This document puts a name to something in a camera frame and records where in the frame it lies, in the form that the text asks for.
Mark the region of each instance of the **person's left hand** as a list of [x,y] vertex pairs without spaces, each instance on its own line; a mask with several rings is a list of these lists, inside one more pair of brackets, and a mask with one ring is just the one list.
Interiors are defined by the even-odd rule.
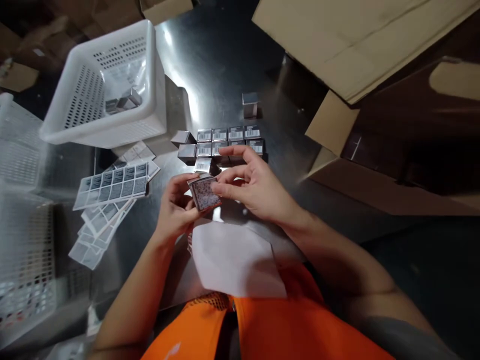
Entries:
[[162,241],[175,242],[191,223],[203,215],[195,207],[192,197],[185,195],[189,189],[187,180],[198,176],[197,173],[184,173],[172,177],[168,182],[161,197],[160,214],[155,230]]

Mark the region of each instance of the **white sheet of paper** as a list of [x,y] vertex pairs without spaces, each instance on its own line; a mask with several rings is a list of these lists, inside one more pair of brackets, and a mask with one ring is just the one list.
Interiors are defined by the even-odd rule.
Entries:
[[206,289],[239,298],[286,298],[272,246],[250,229],[200,219],[192,254]]

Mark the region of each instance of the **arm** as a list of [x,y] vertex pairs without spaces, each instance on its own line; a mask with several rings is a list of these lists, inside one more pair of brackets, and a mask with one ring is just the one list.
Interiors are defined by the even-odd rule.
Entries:
[[161,199],[155,232],[118,296],[106,313],[90,359],[140,359],[152,332],[175,241],[201,214],[195,208],[187,180],[198,174],[173,177]]
[[243,156],[246,165],[218,175],[213,192],[240,201],[259,218],[281,226],[343,299],[352,325],[358,327],[371,316],[386,316],[435,335],[383,266],[362,247],[302,209],[249,146],[221,148],[220,154]]

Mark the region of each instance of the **plastic basket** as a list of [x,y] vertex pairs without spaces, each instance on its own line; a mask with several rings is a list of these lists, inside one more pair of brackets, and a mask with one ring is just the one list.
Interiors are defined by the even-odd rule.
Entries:
[[[114,115],[105,100],[134,86],[140,106]],[[65,63],[40,138],[111,149],[167,132],[165,74],[148,20],[74,47]]]
[[0,183],[0,349],[56,308],[53,205]]
[[39,180],[40,161],[46,145],[39,138],[43,122],[0,94],[0,178],[20,191],[33,191]]

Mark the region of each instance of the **table surface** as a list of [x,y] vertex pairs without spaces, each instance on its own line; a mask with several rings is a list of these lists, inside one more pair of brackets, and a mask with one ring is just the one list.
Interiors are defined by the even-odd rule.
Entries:
[[[198,129],[258,125],[268,164],[285,188],[302,207],[357,243],[418,222],[418,218],[389,216],[306,179],[320,145],[305,131],[327,88],[251,21],[256,1],[213,3],[156,26],[157,50],[167,76],[169,130],[186,129],[196,137]],[[259,95],[260,119],[243,119],[242,93],[249,92]],[[112,301],[139,259],[155,229],[169,179],[193,171],[177,158],[165,136],[145,142],[158,155],[155,161],[162,169],[150,183],[150,195],[137,201],[93,272],[91,299],[99,306]],[[285,263],[303,259],[280,229],[257,221],[236,202],[224,204],[212,216],[273,233],[273,251]],[[161,307],[202,291],[182,239],[176,245]]]

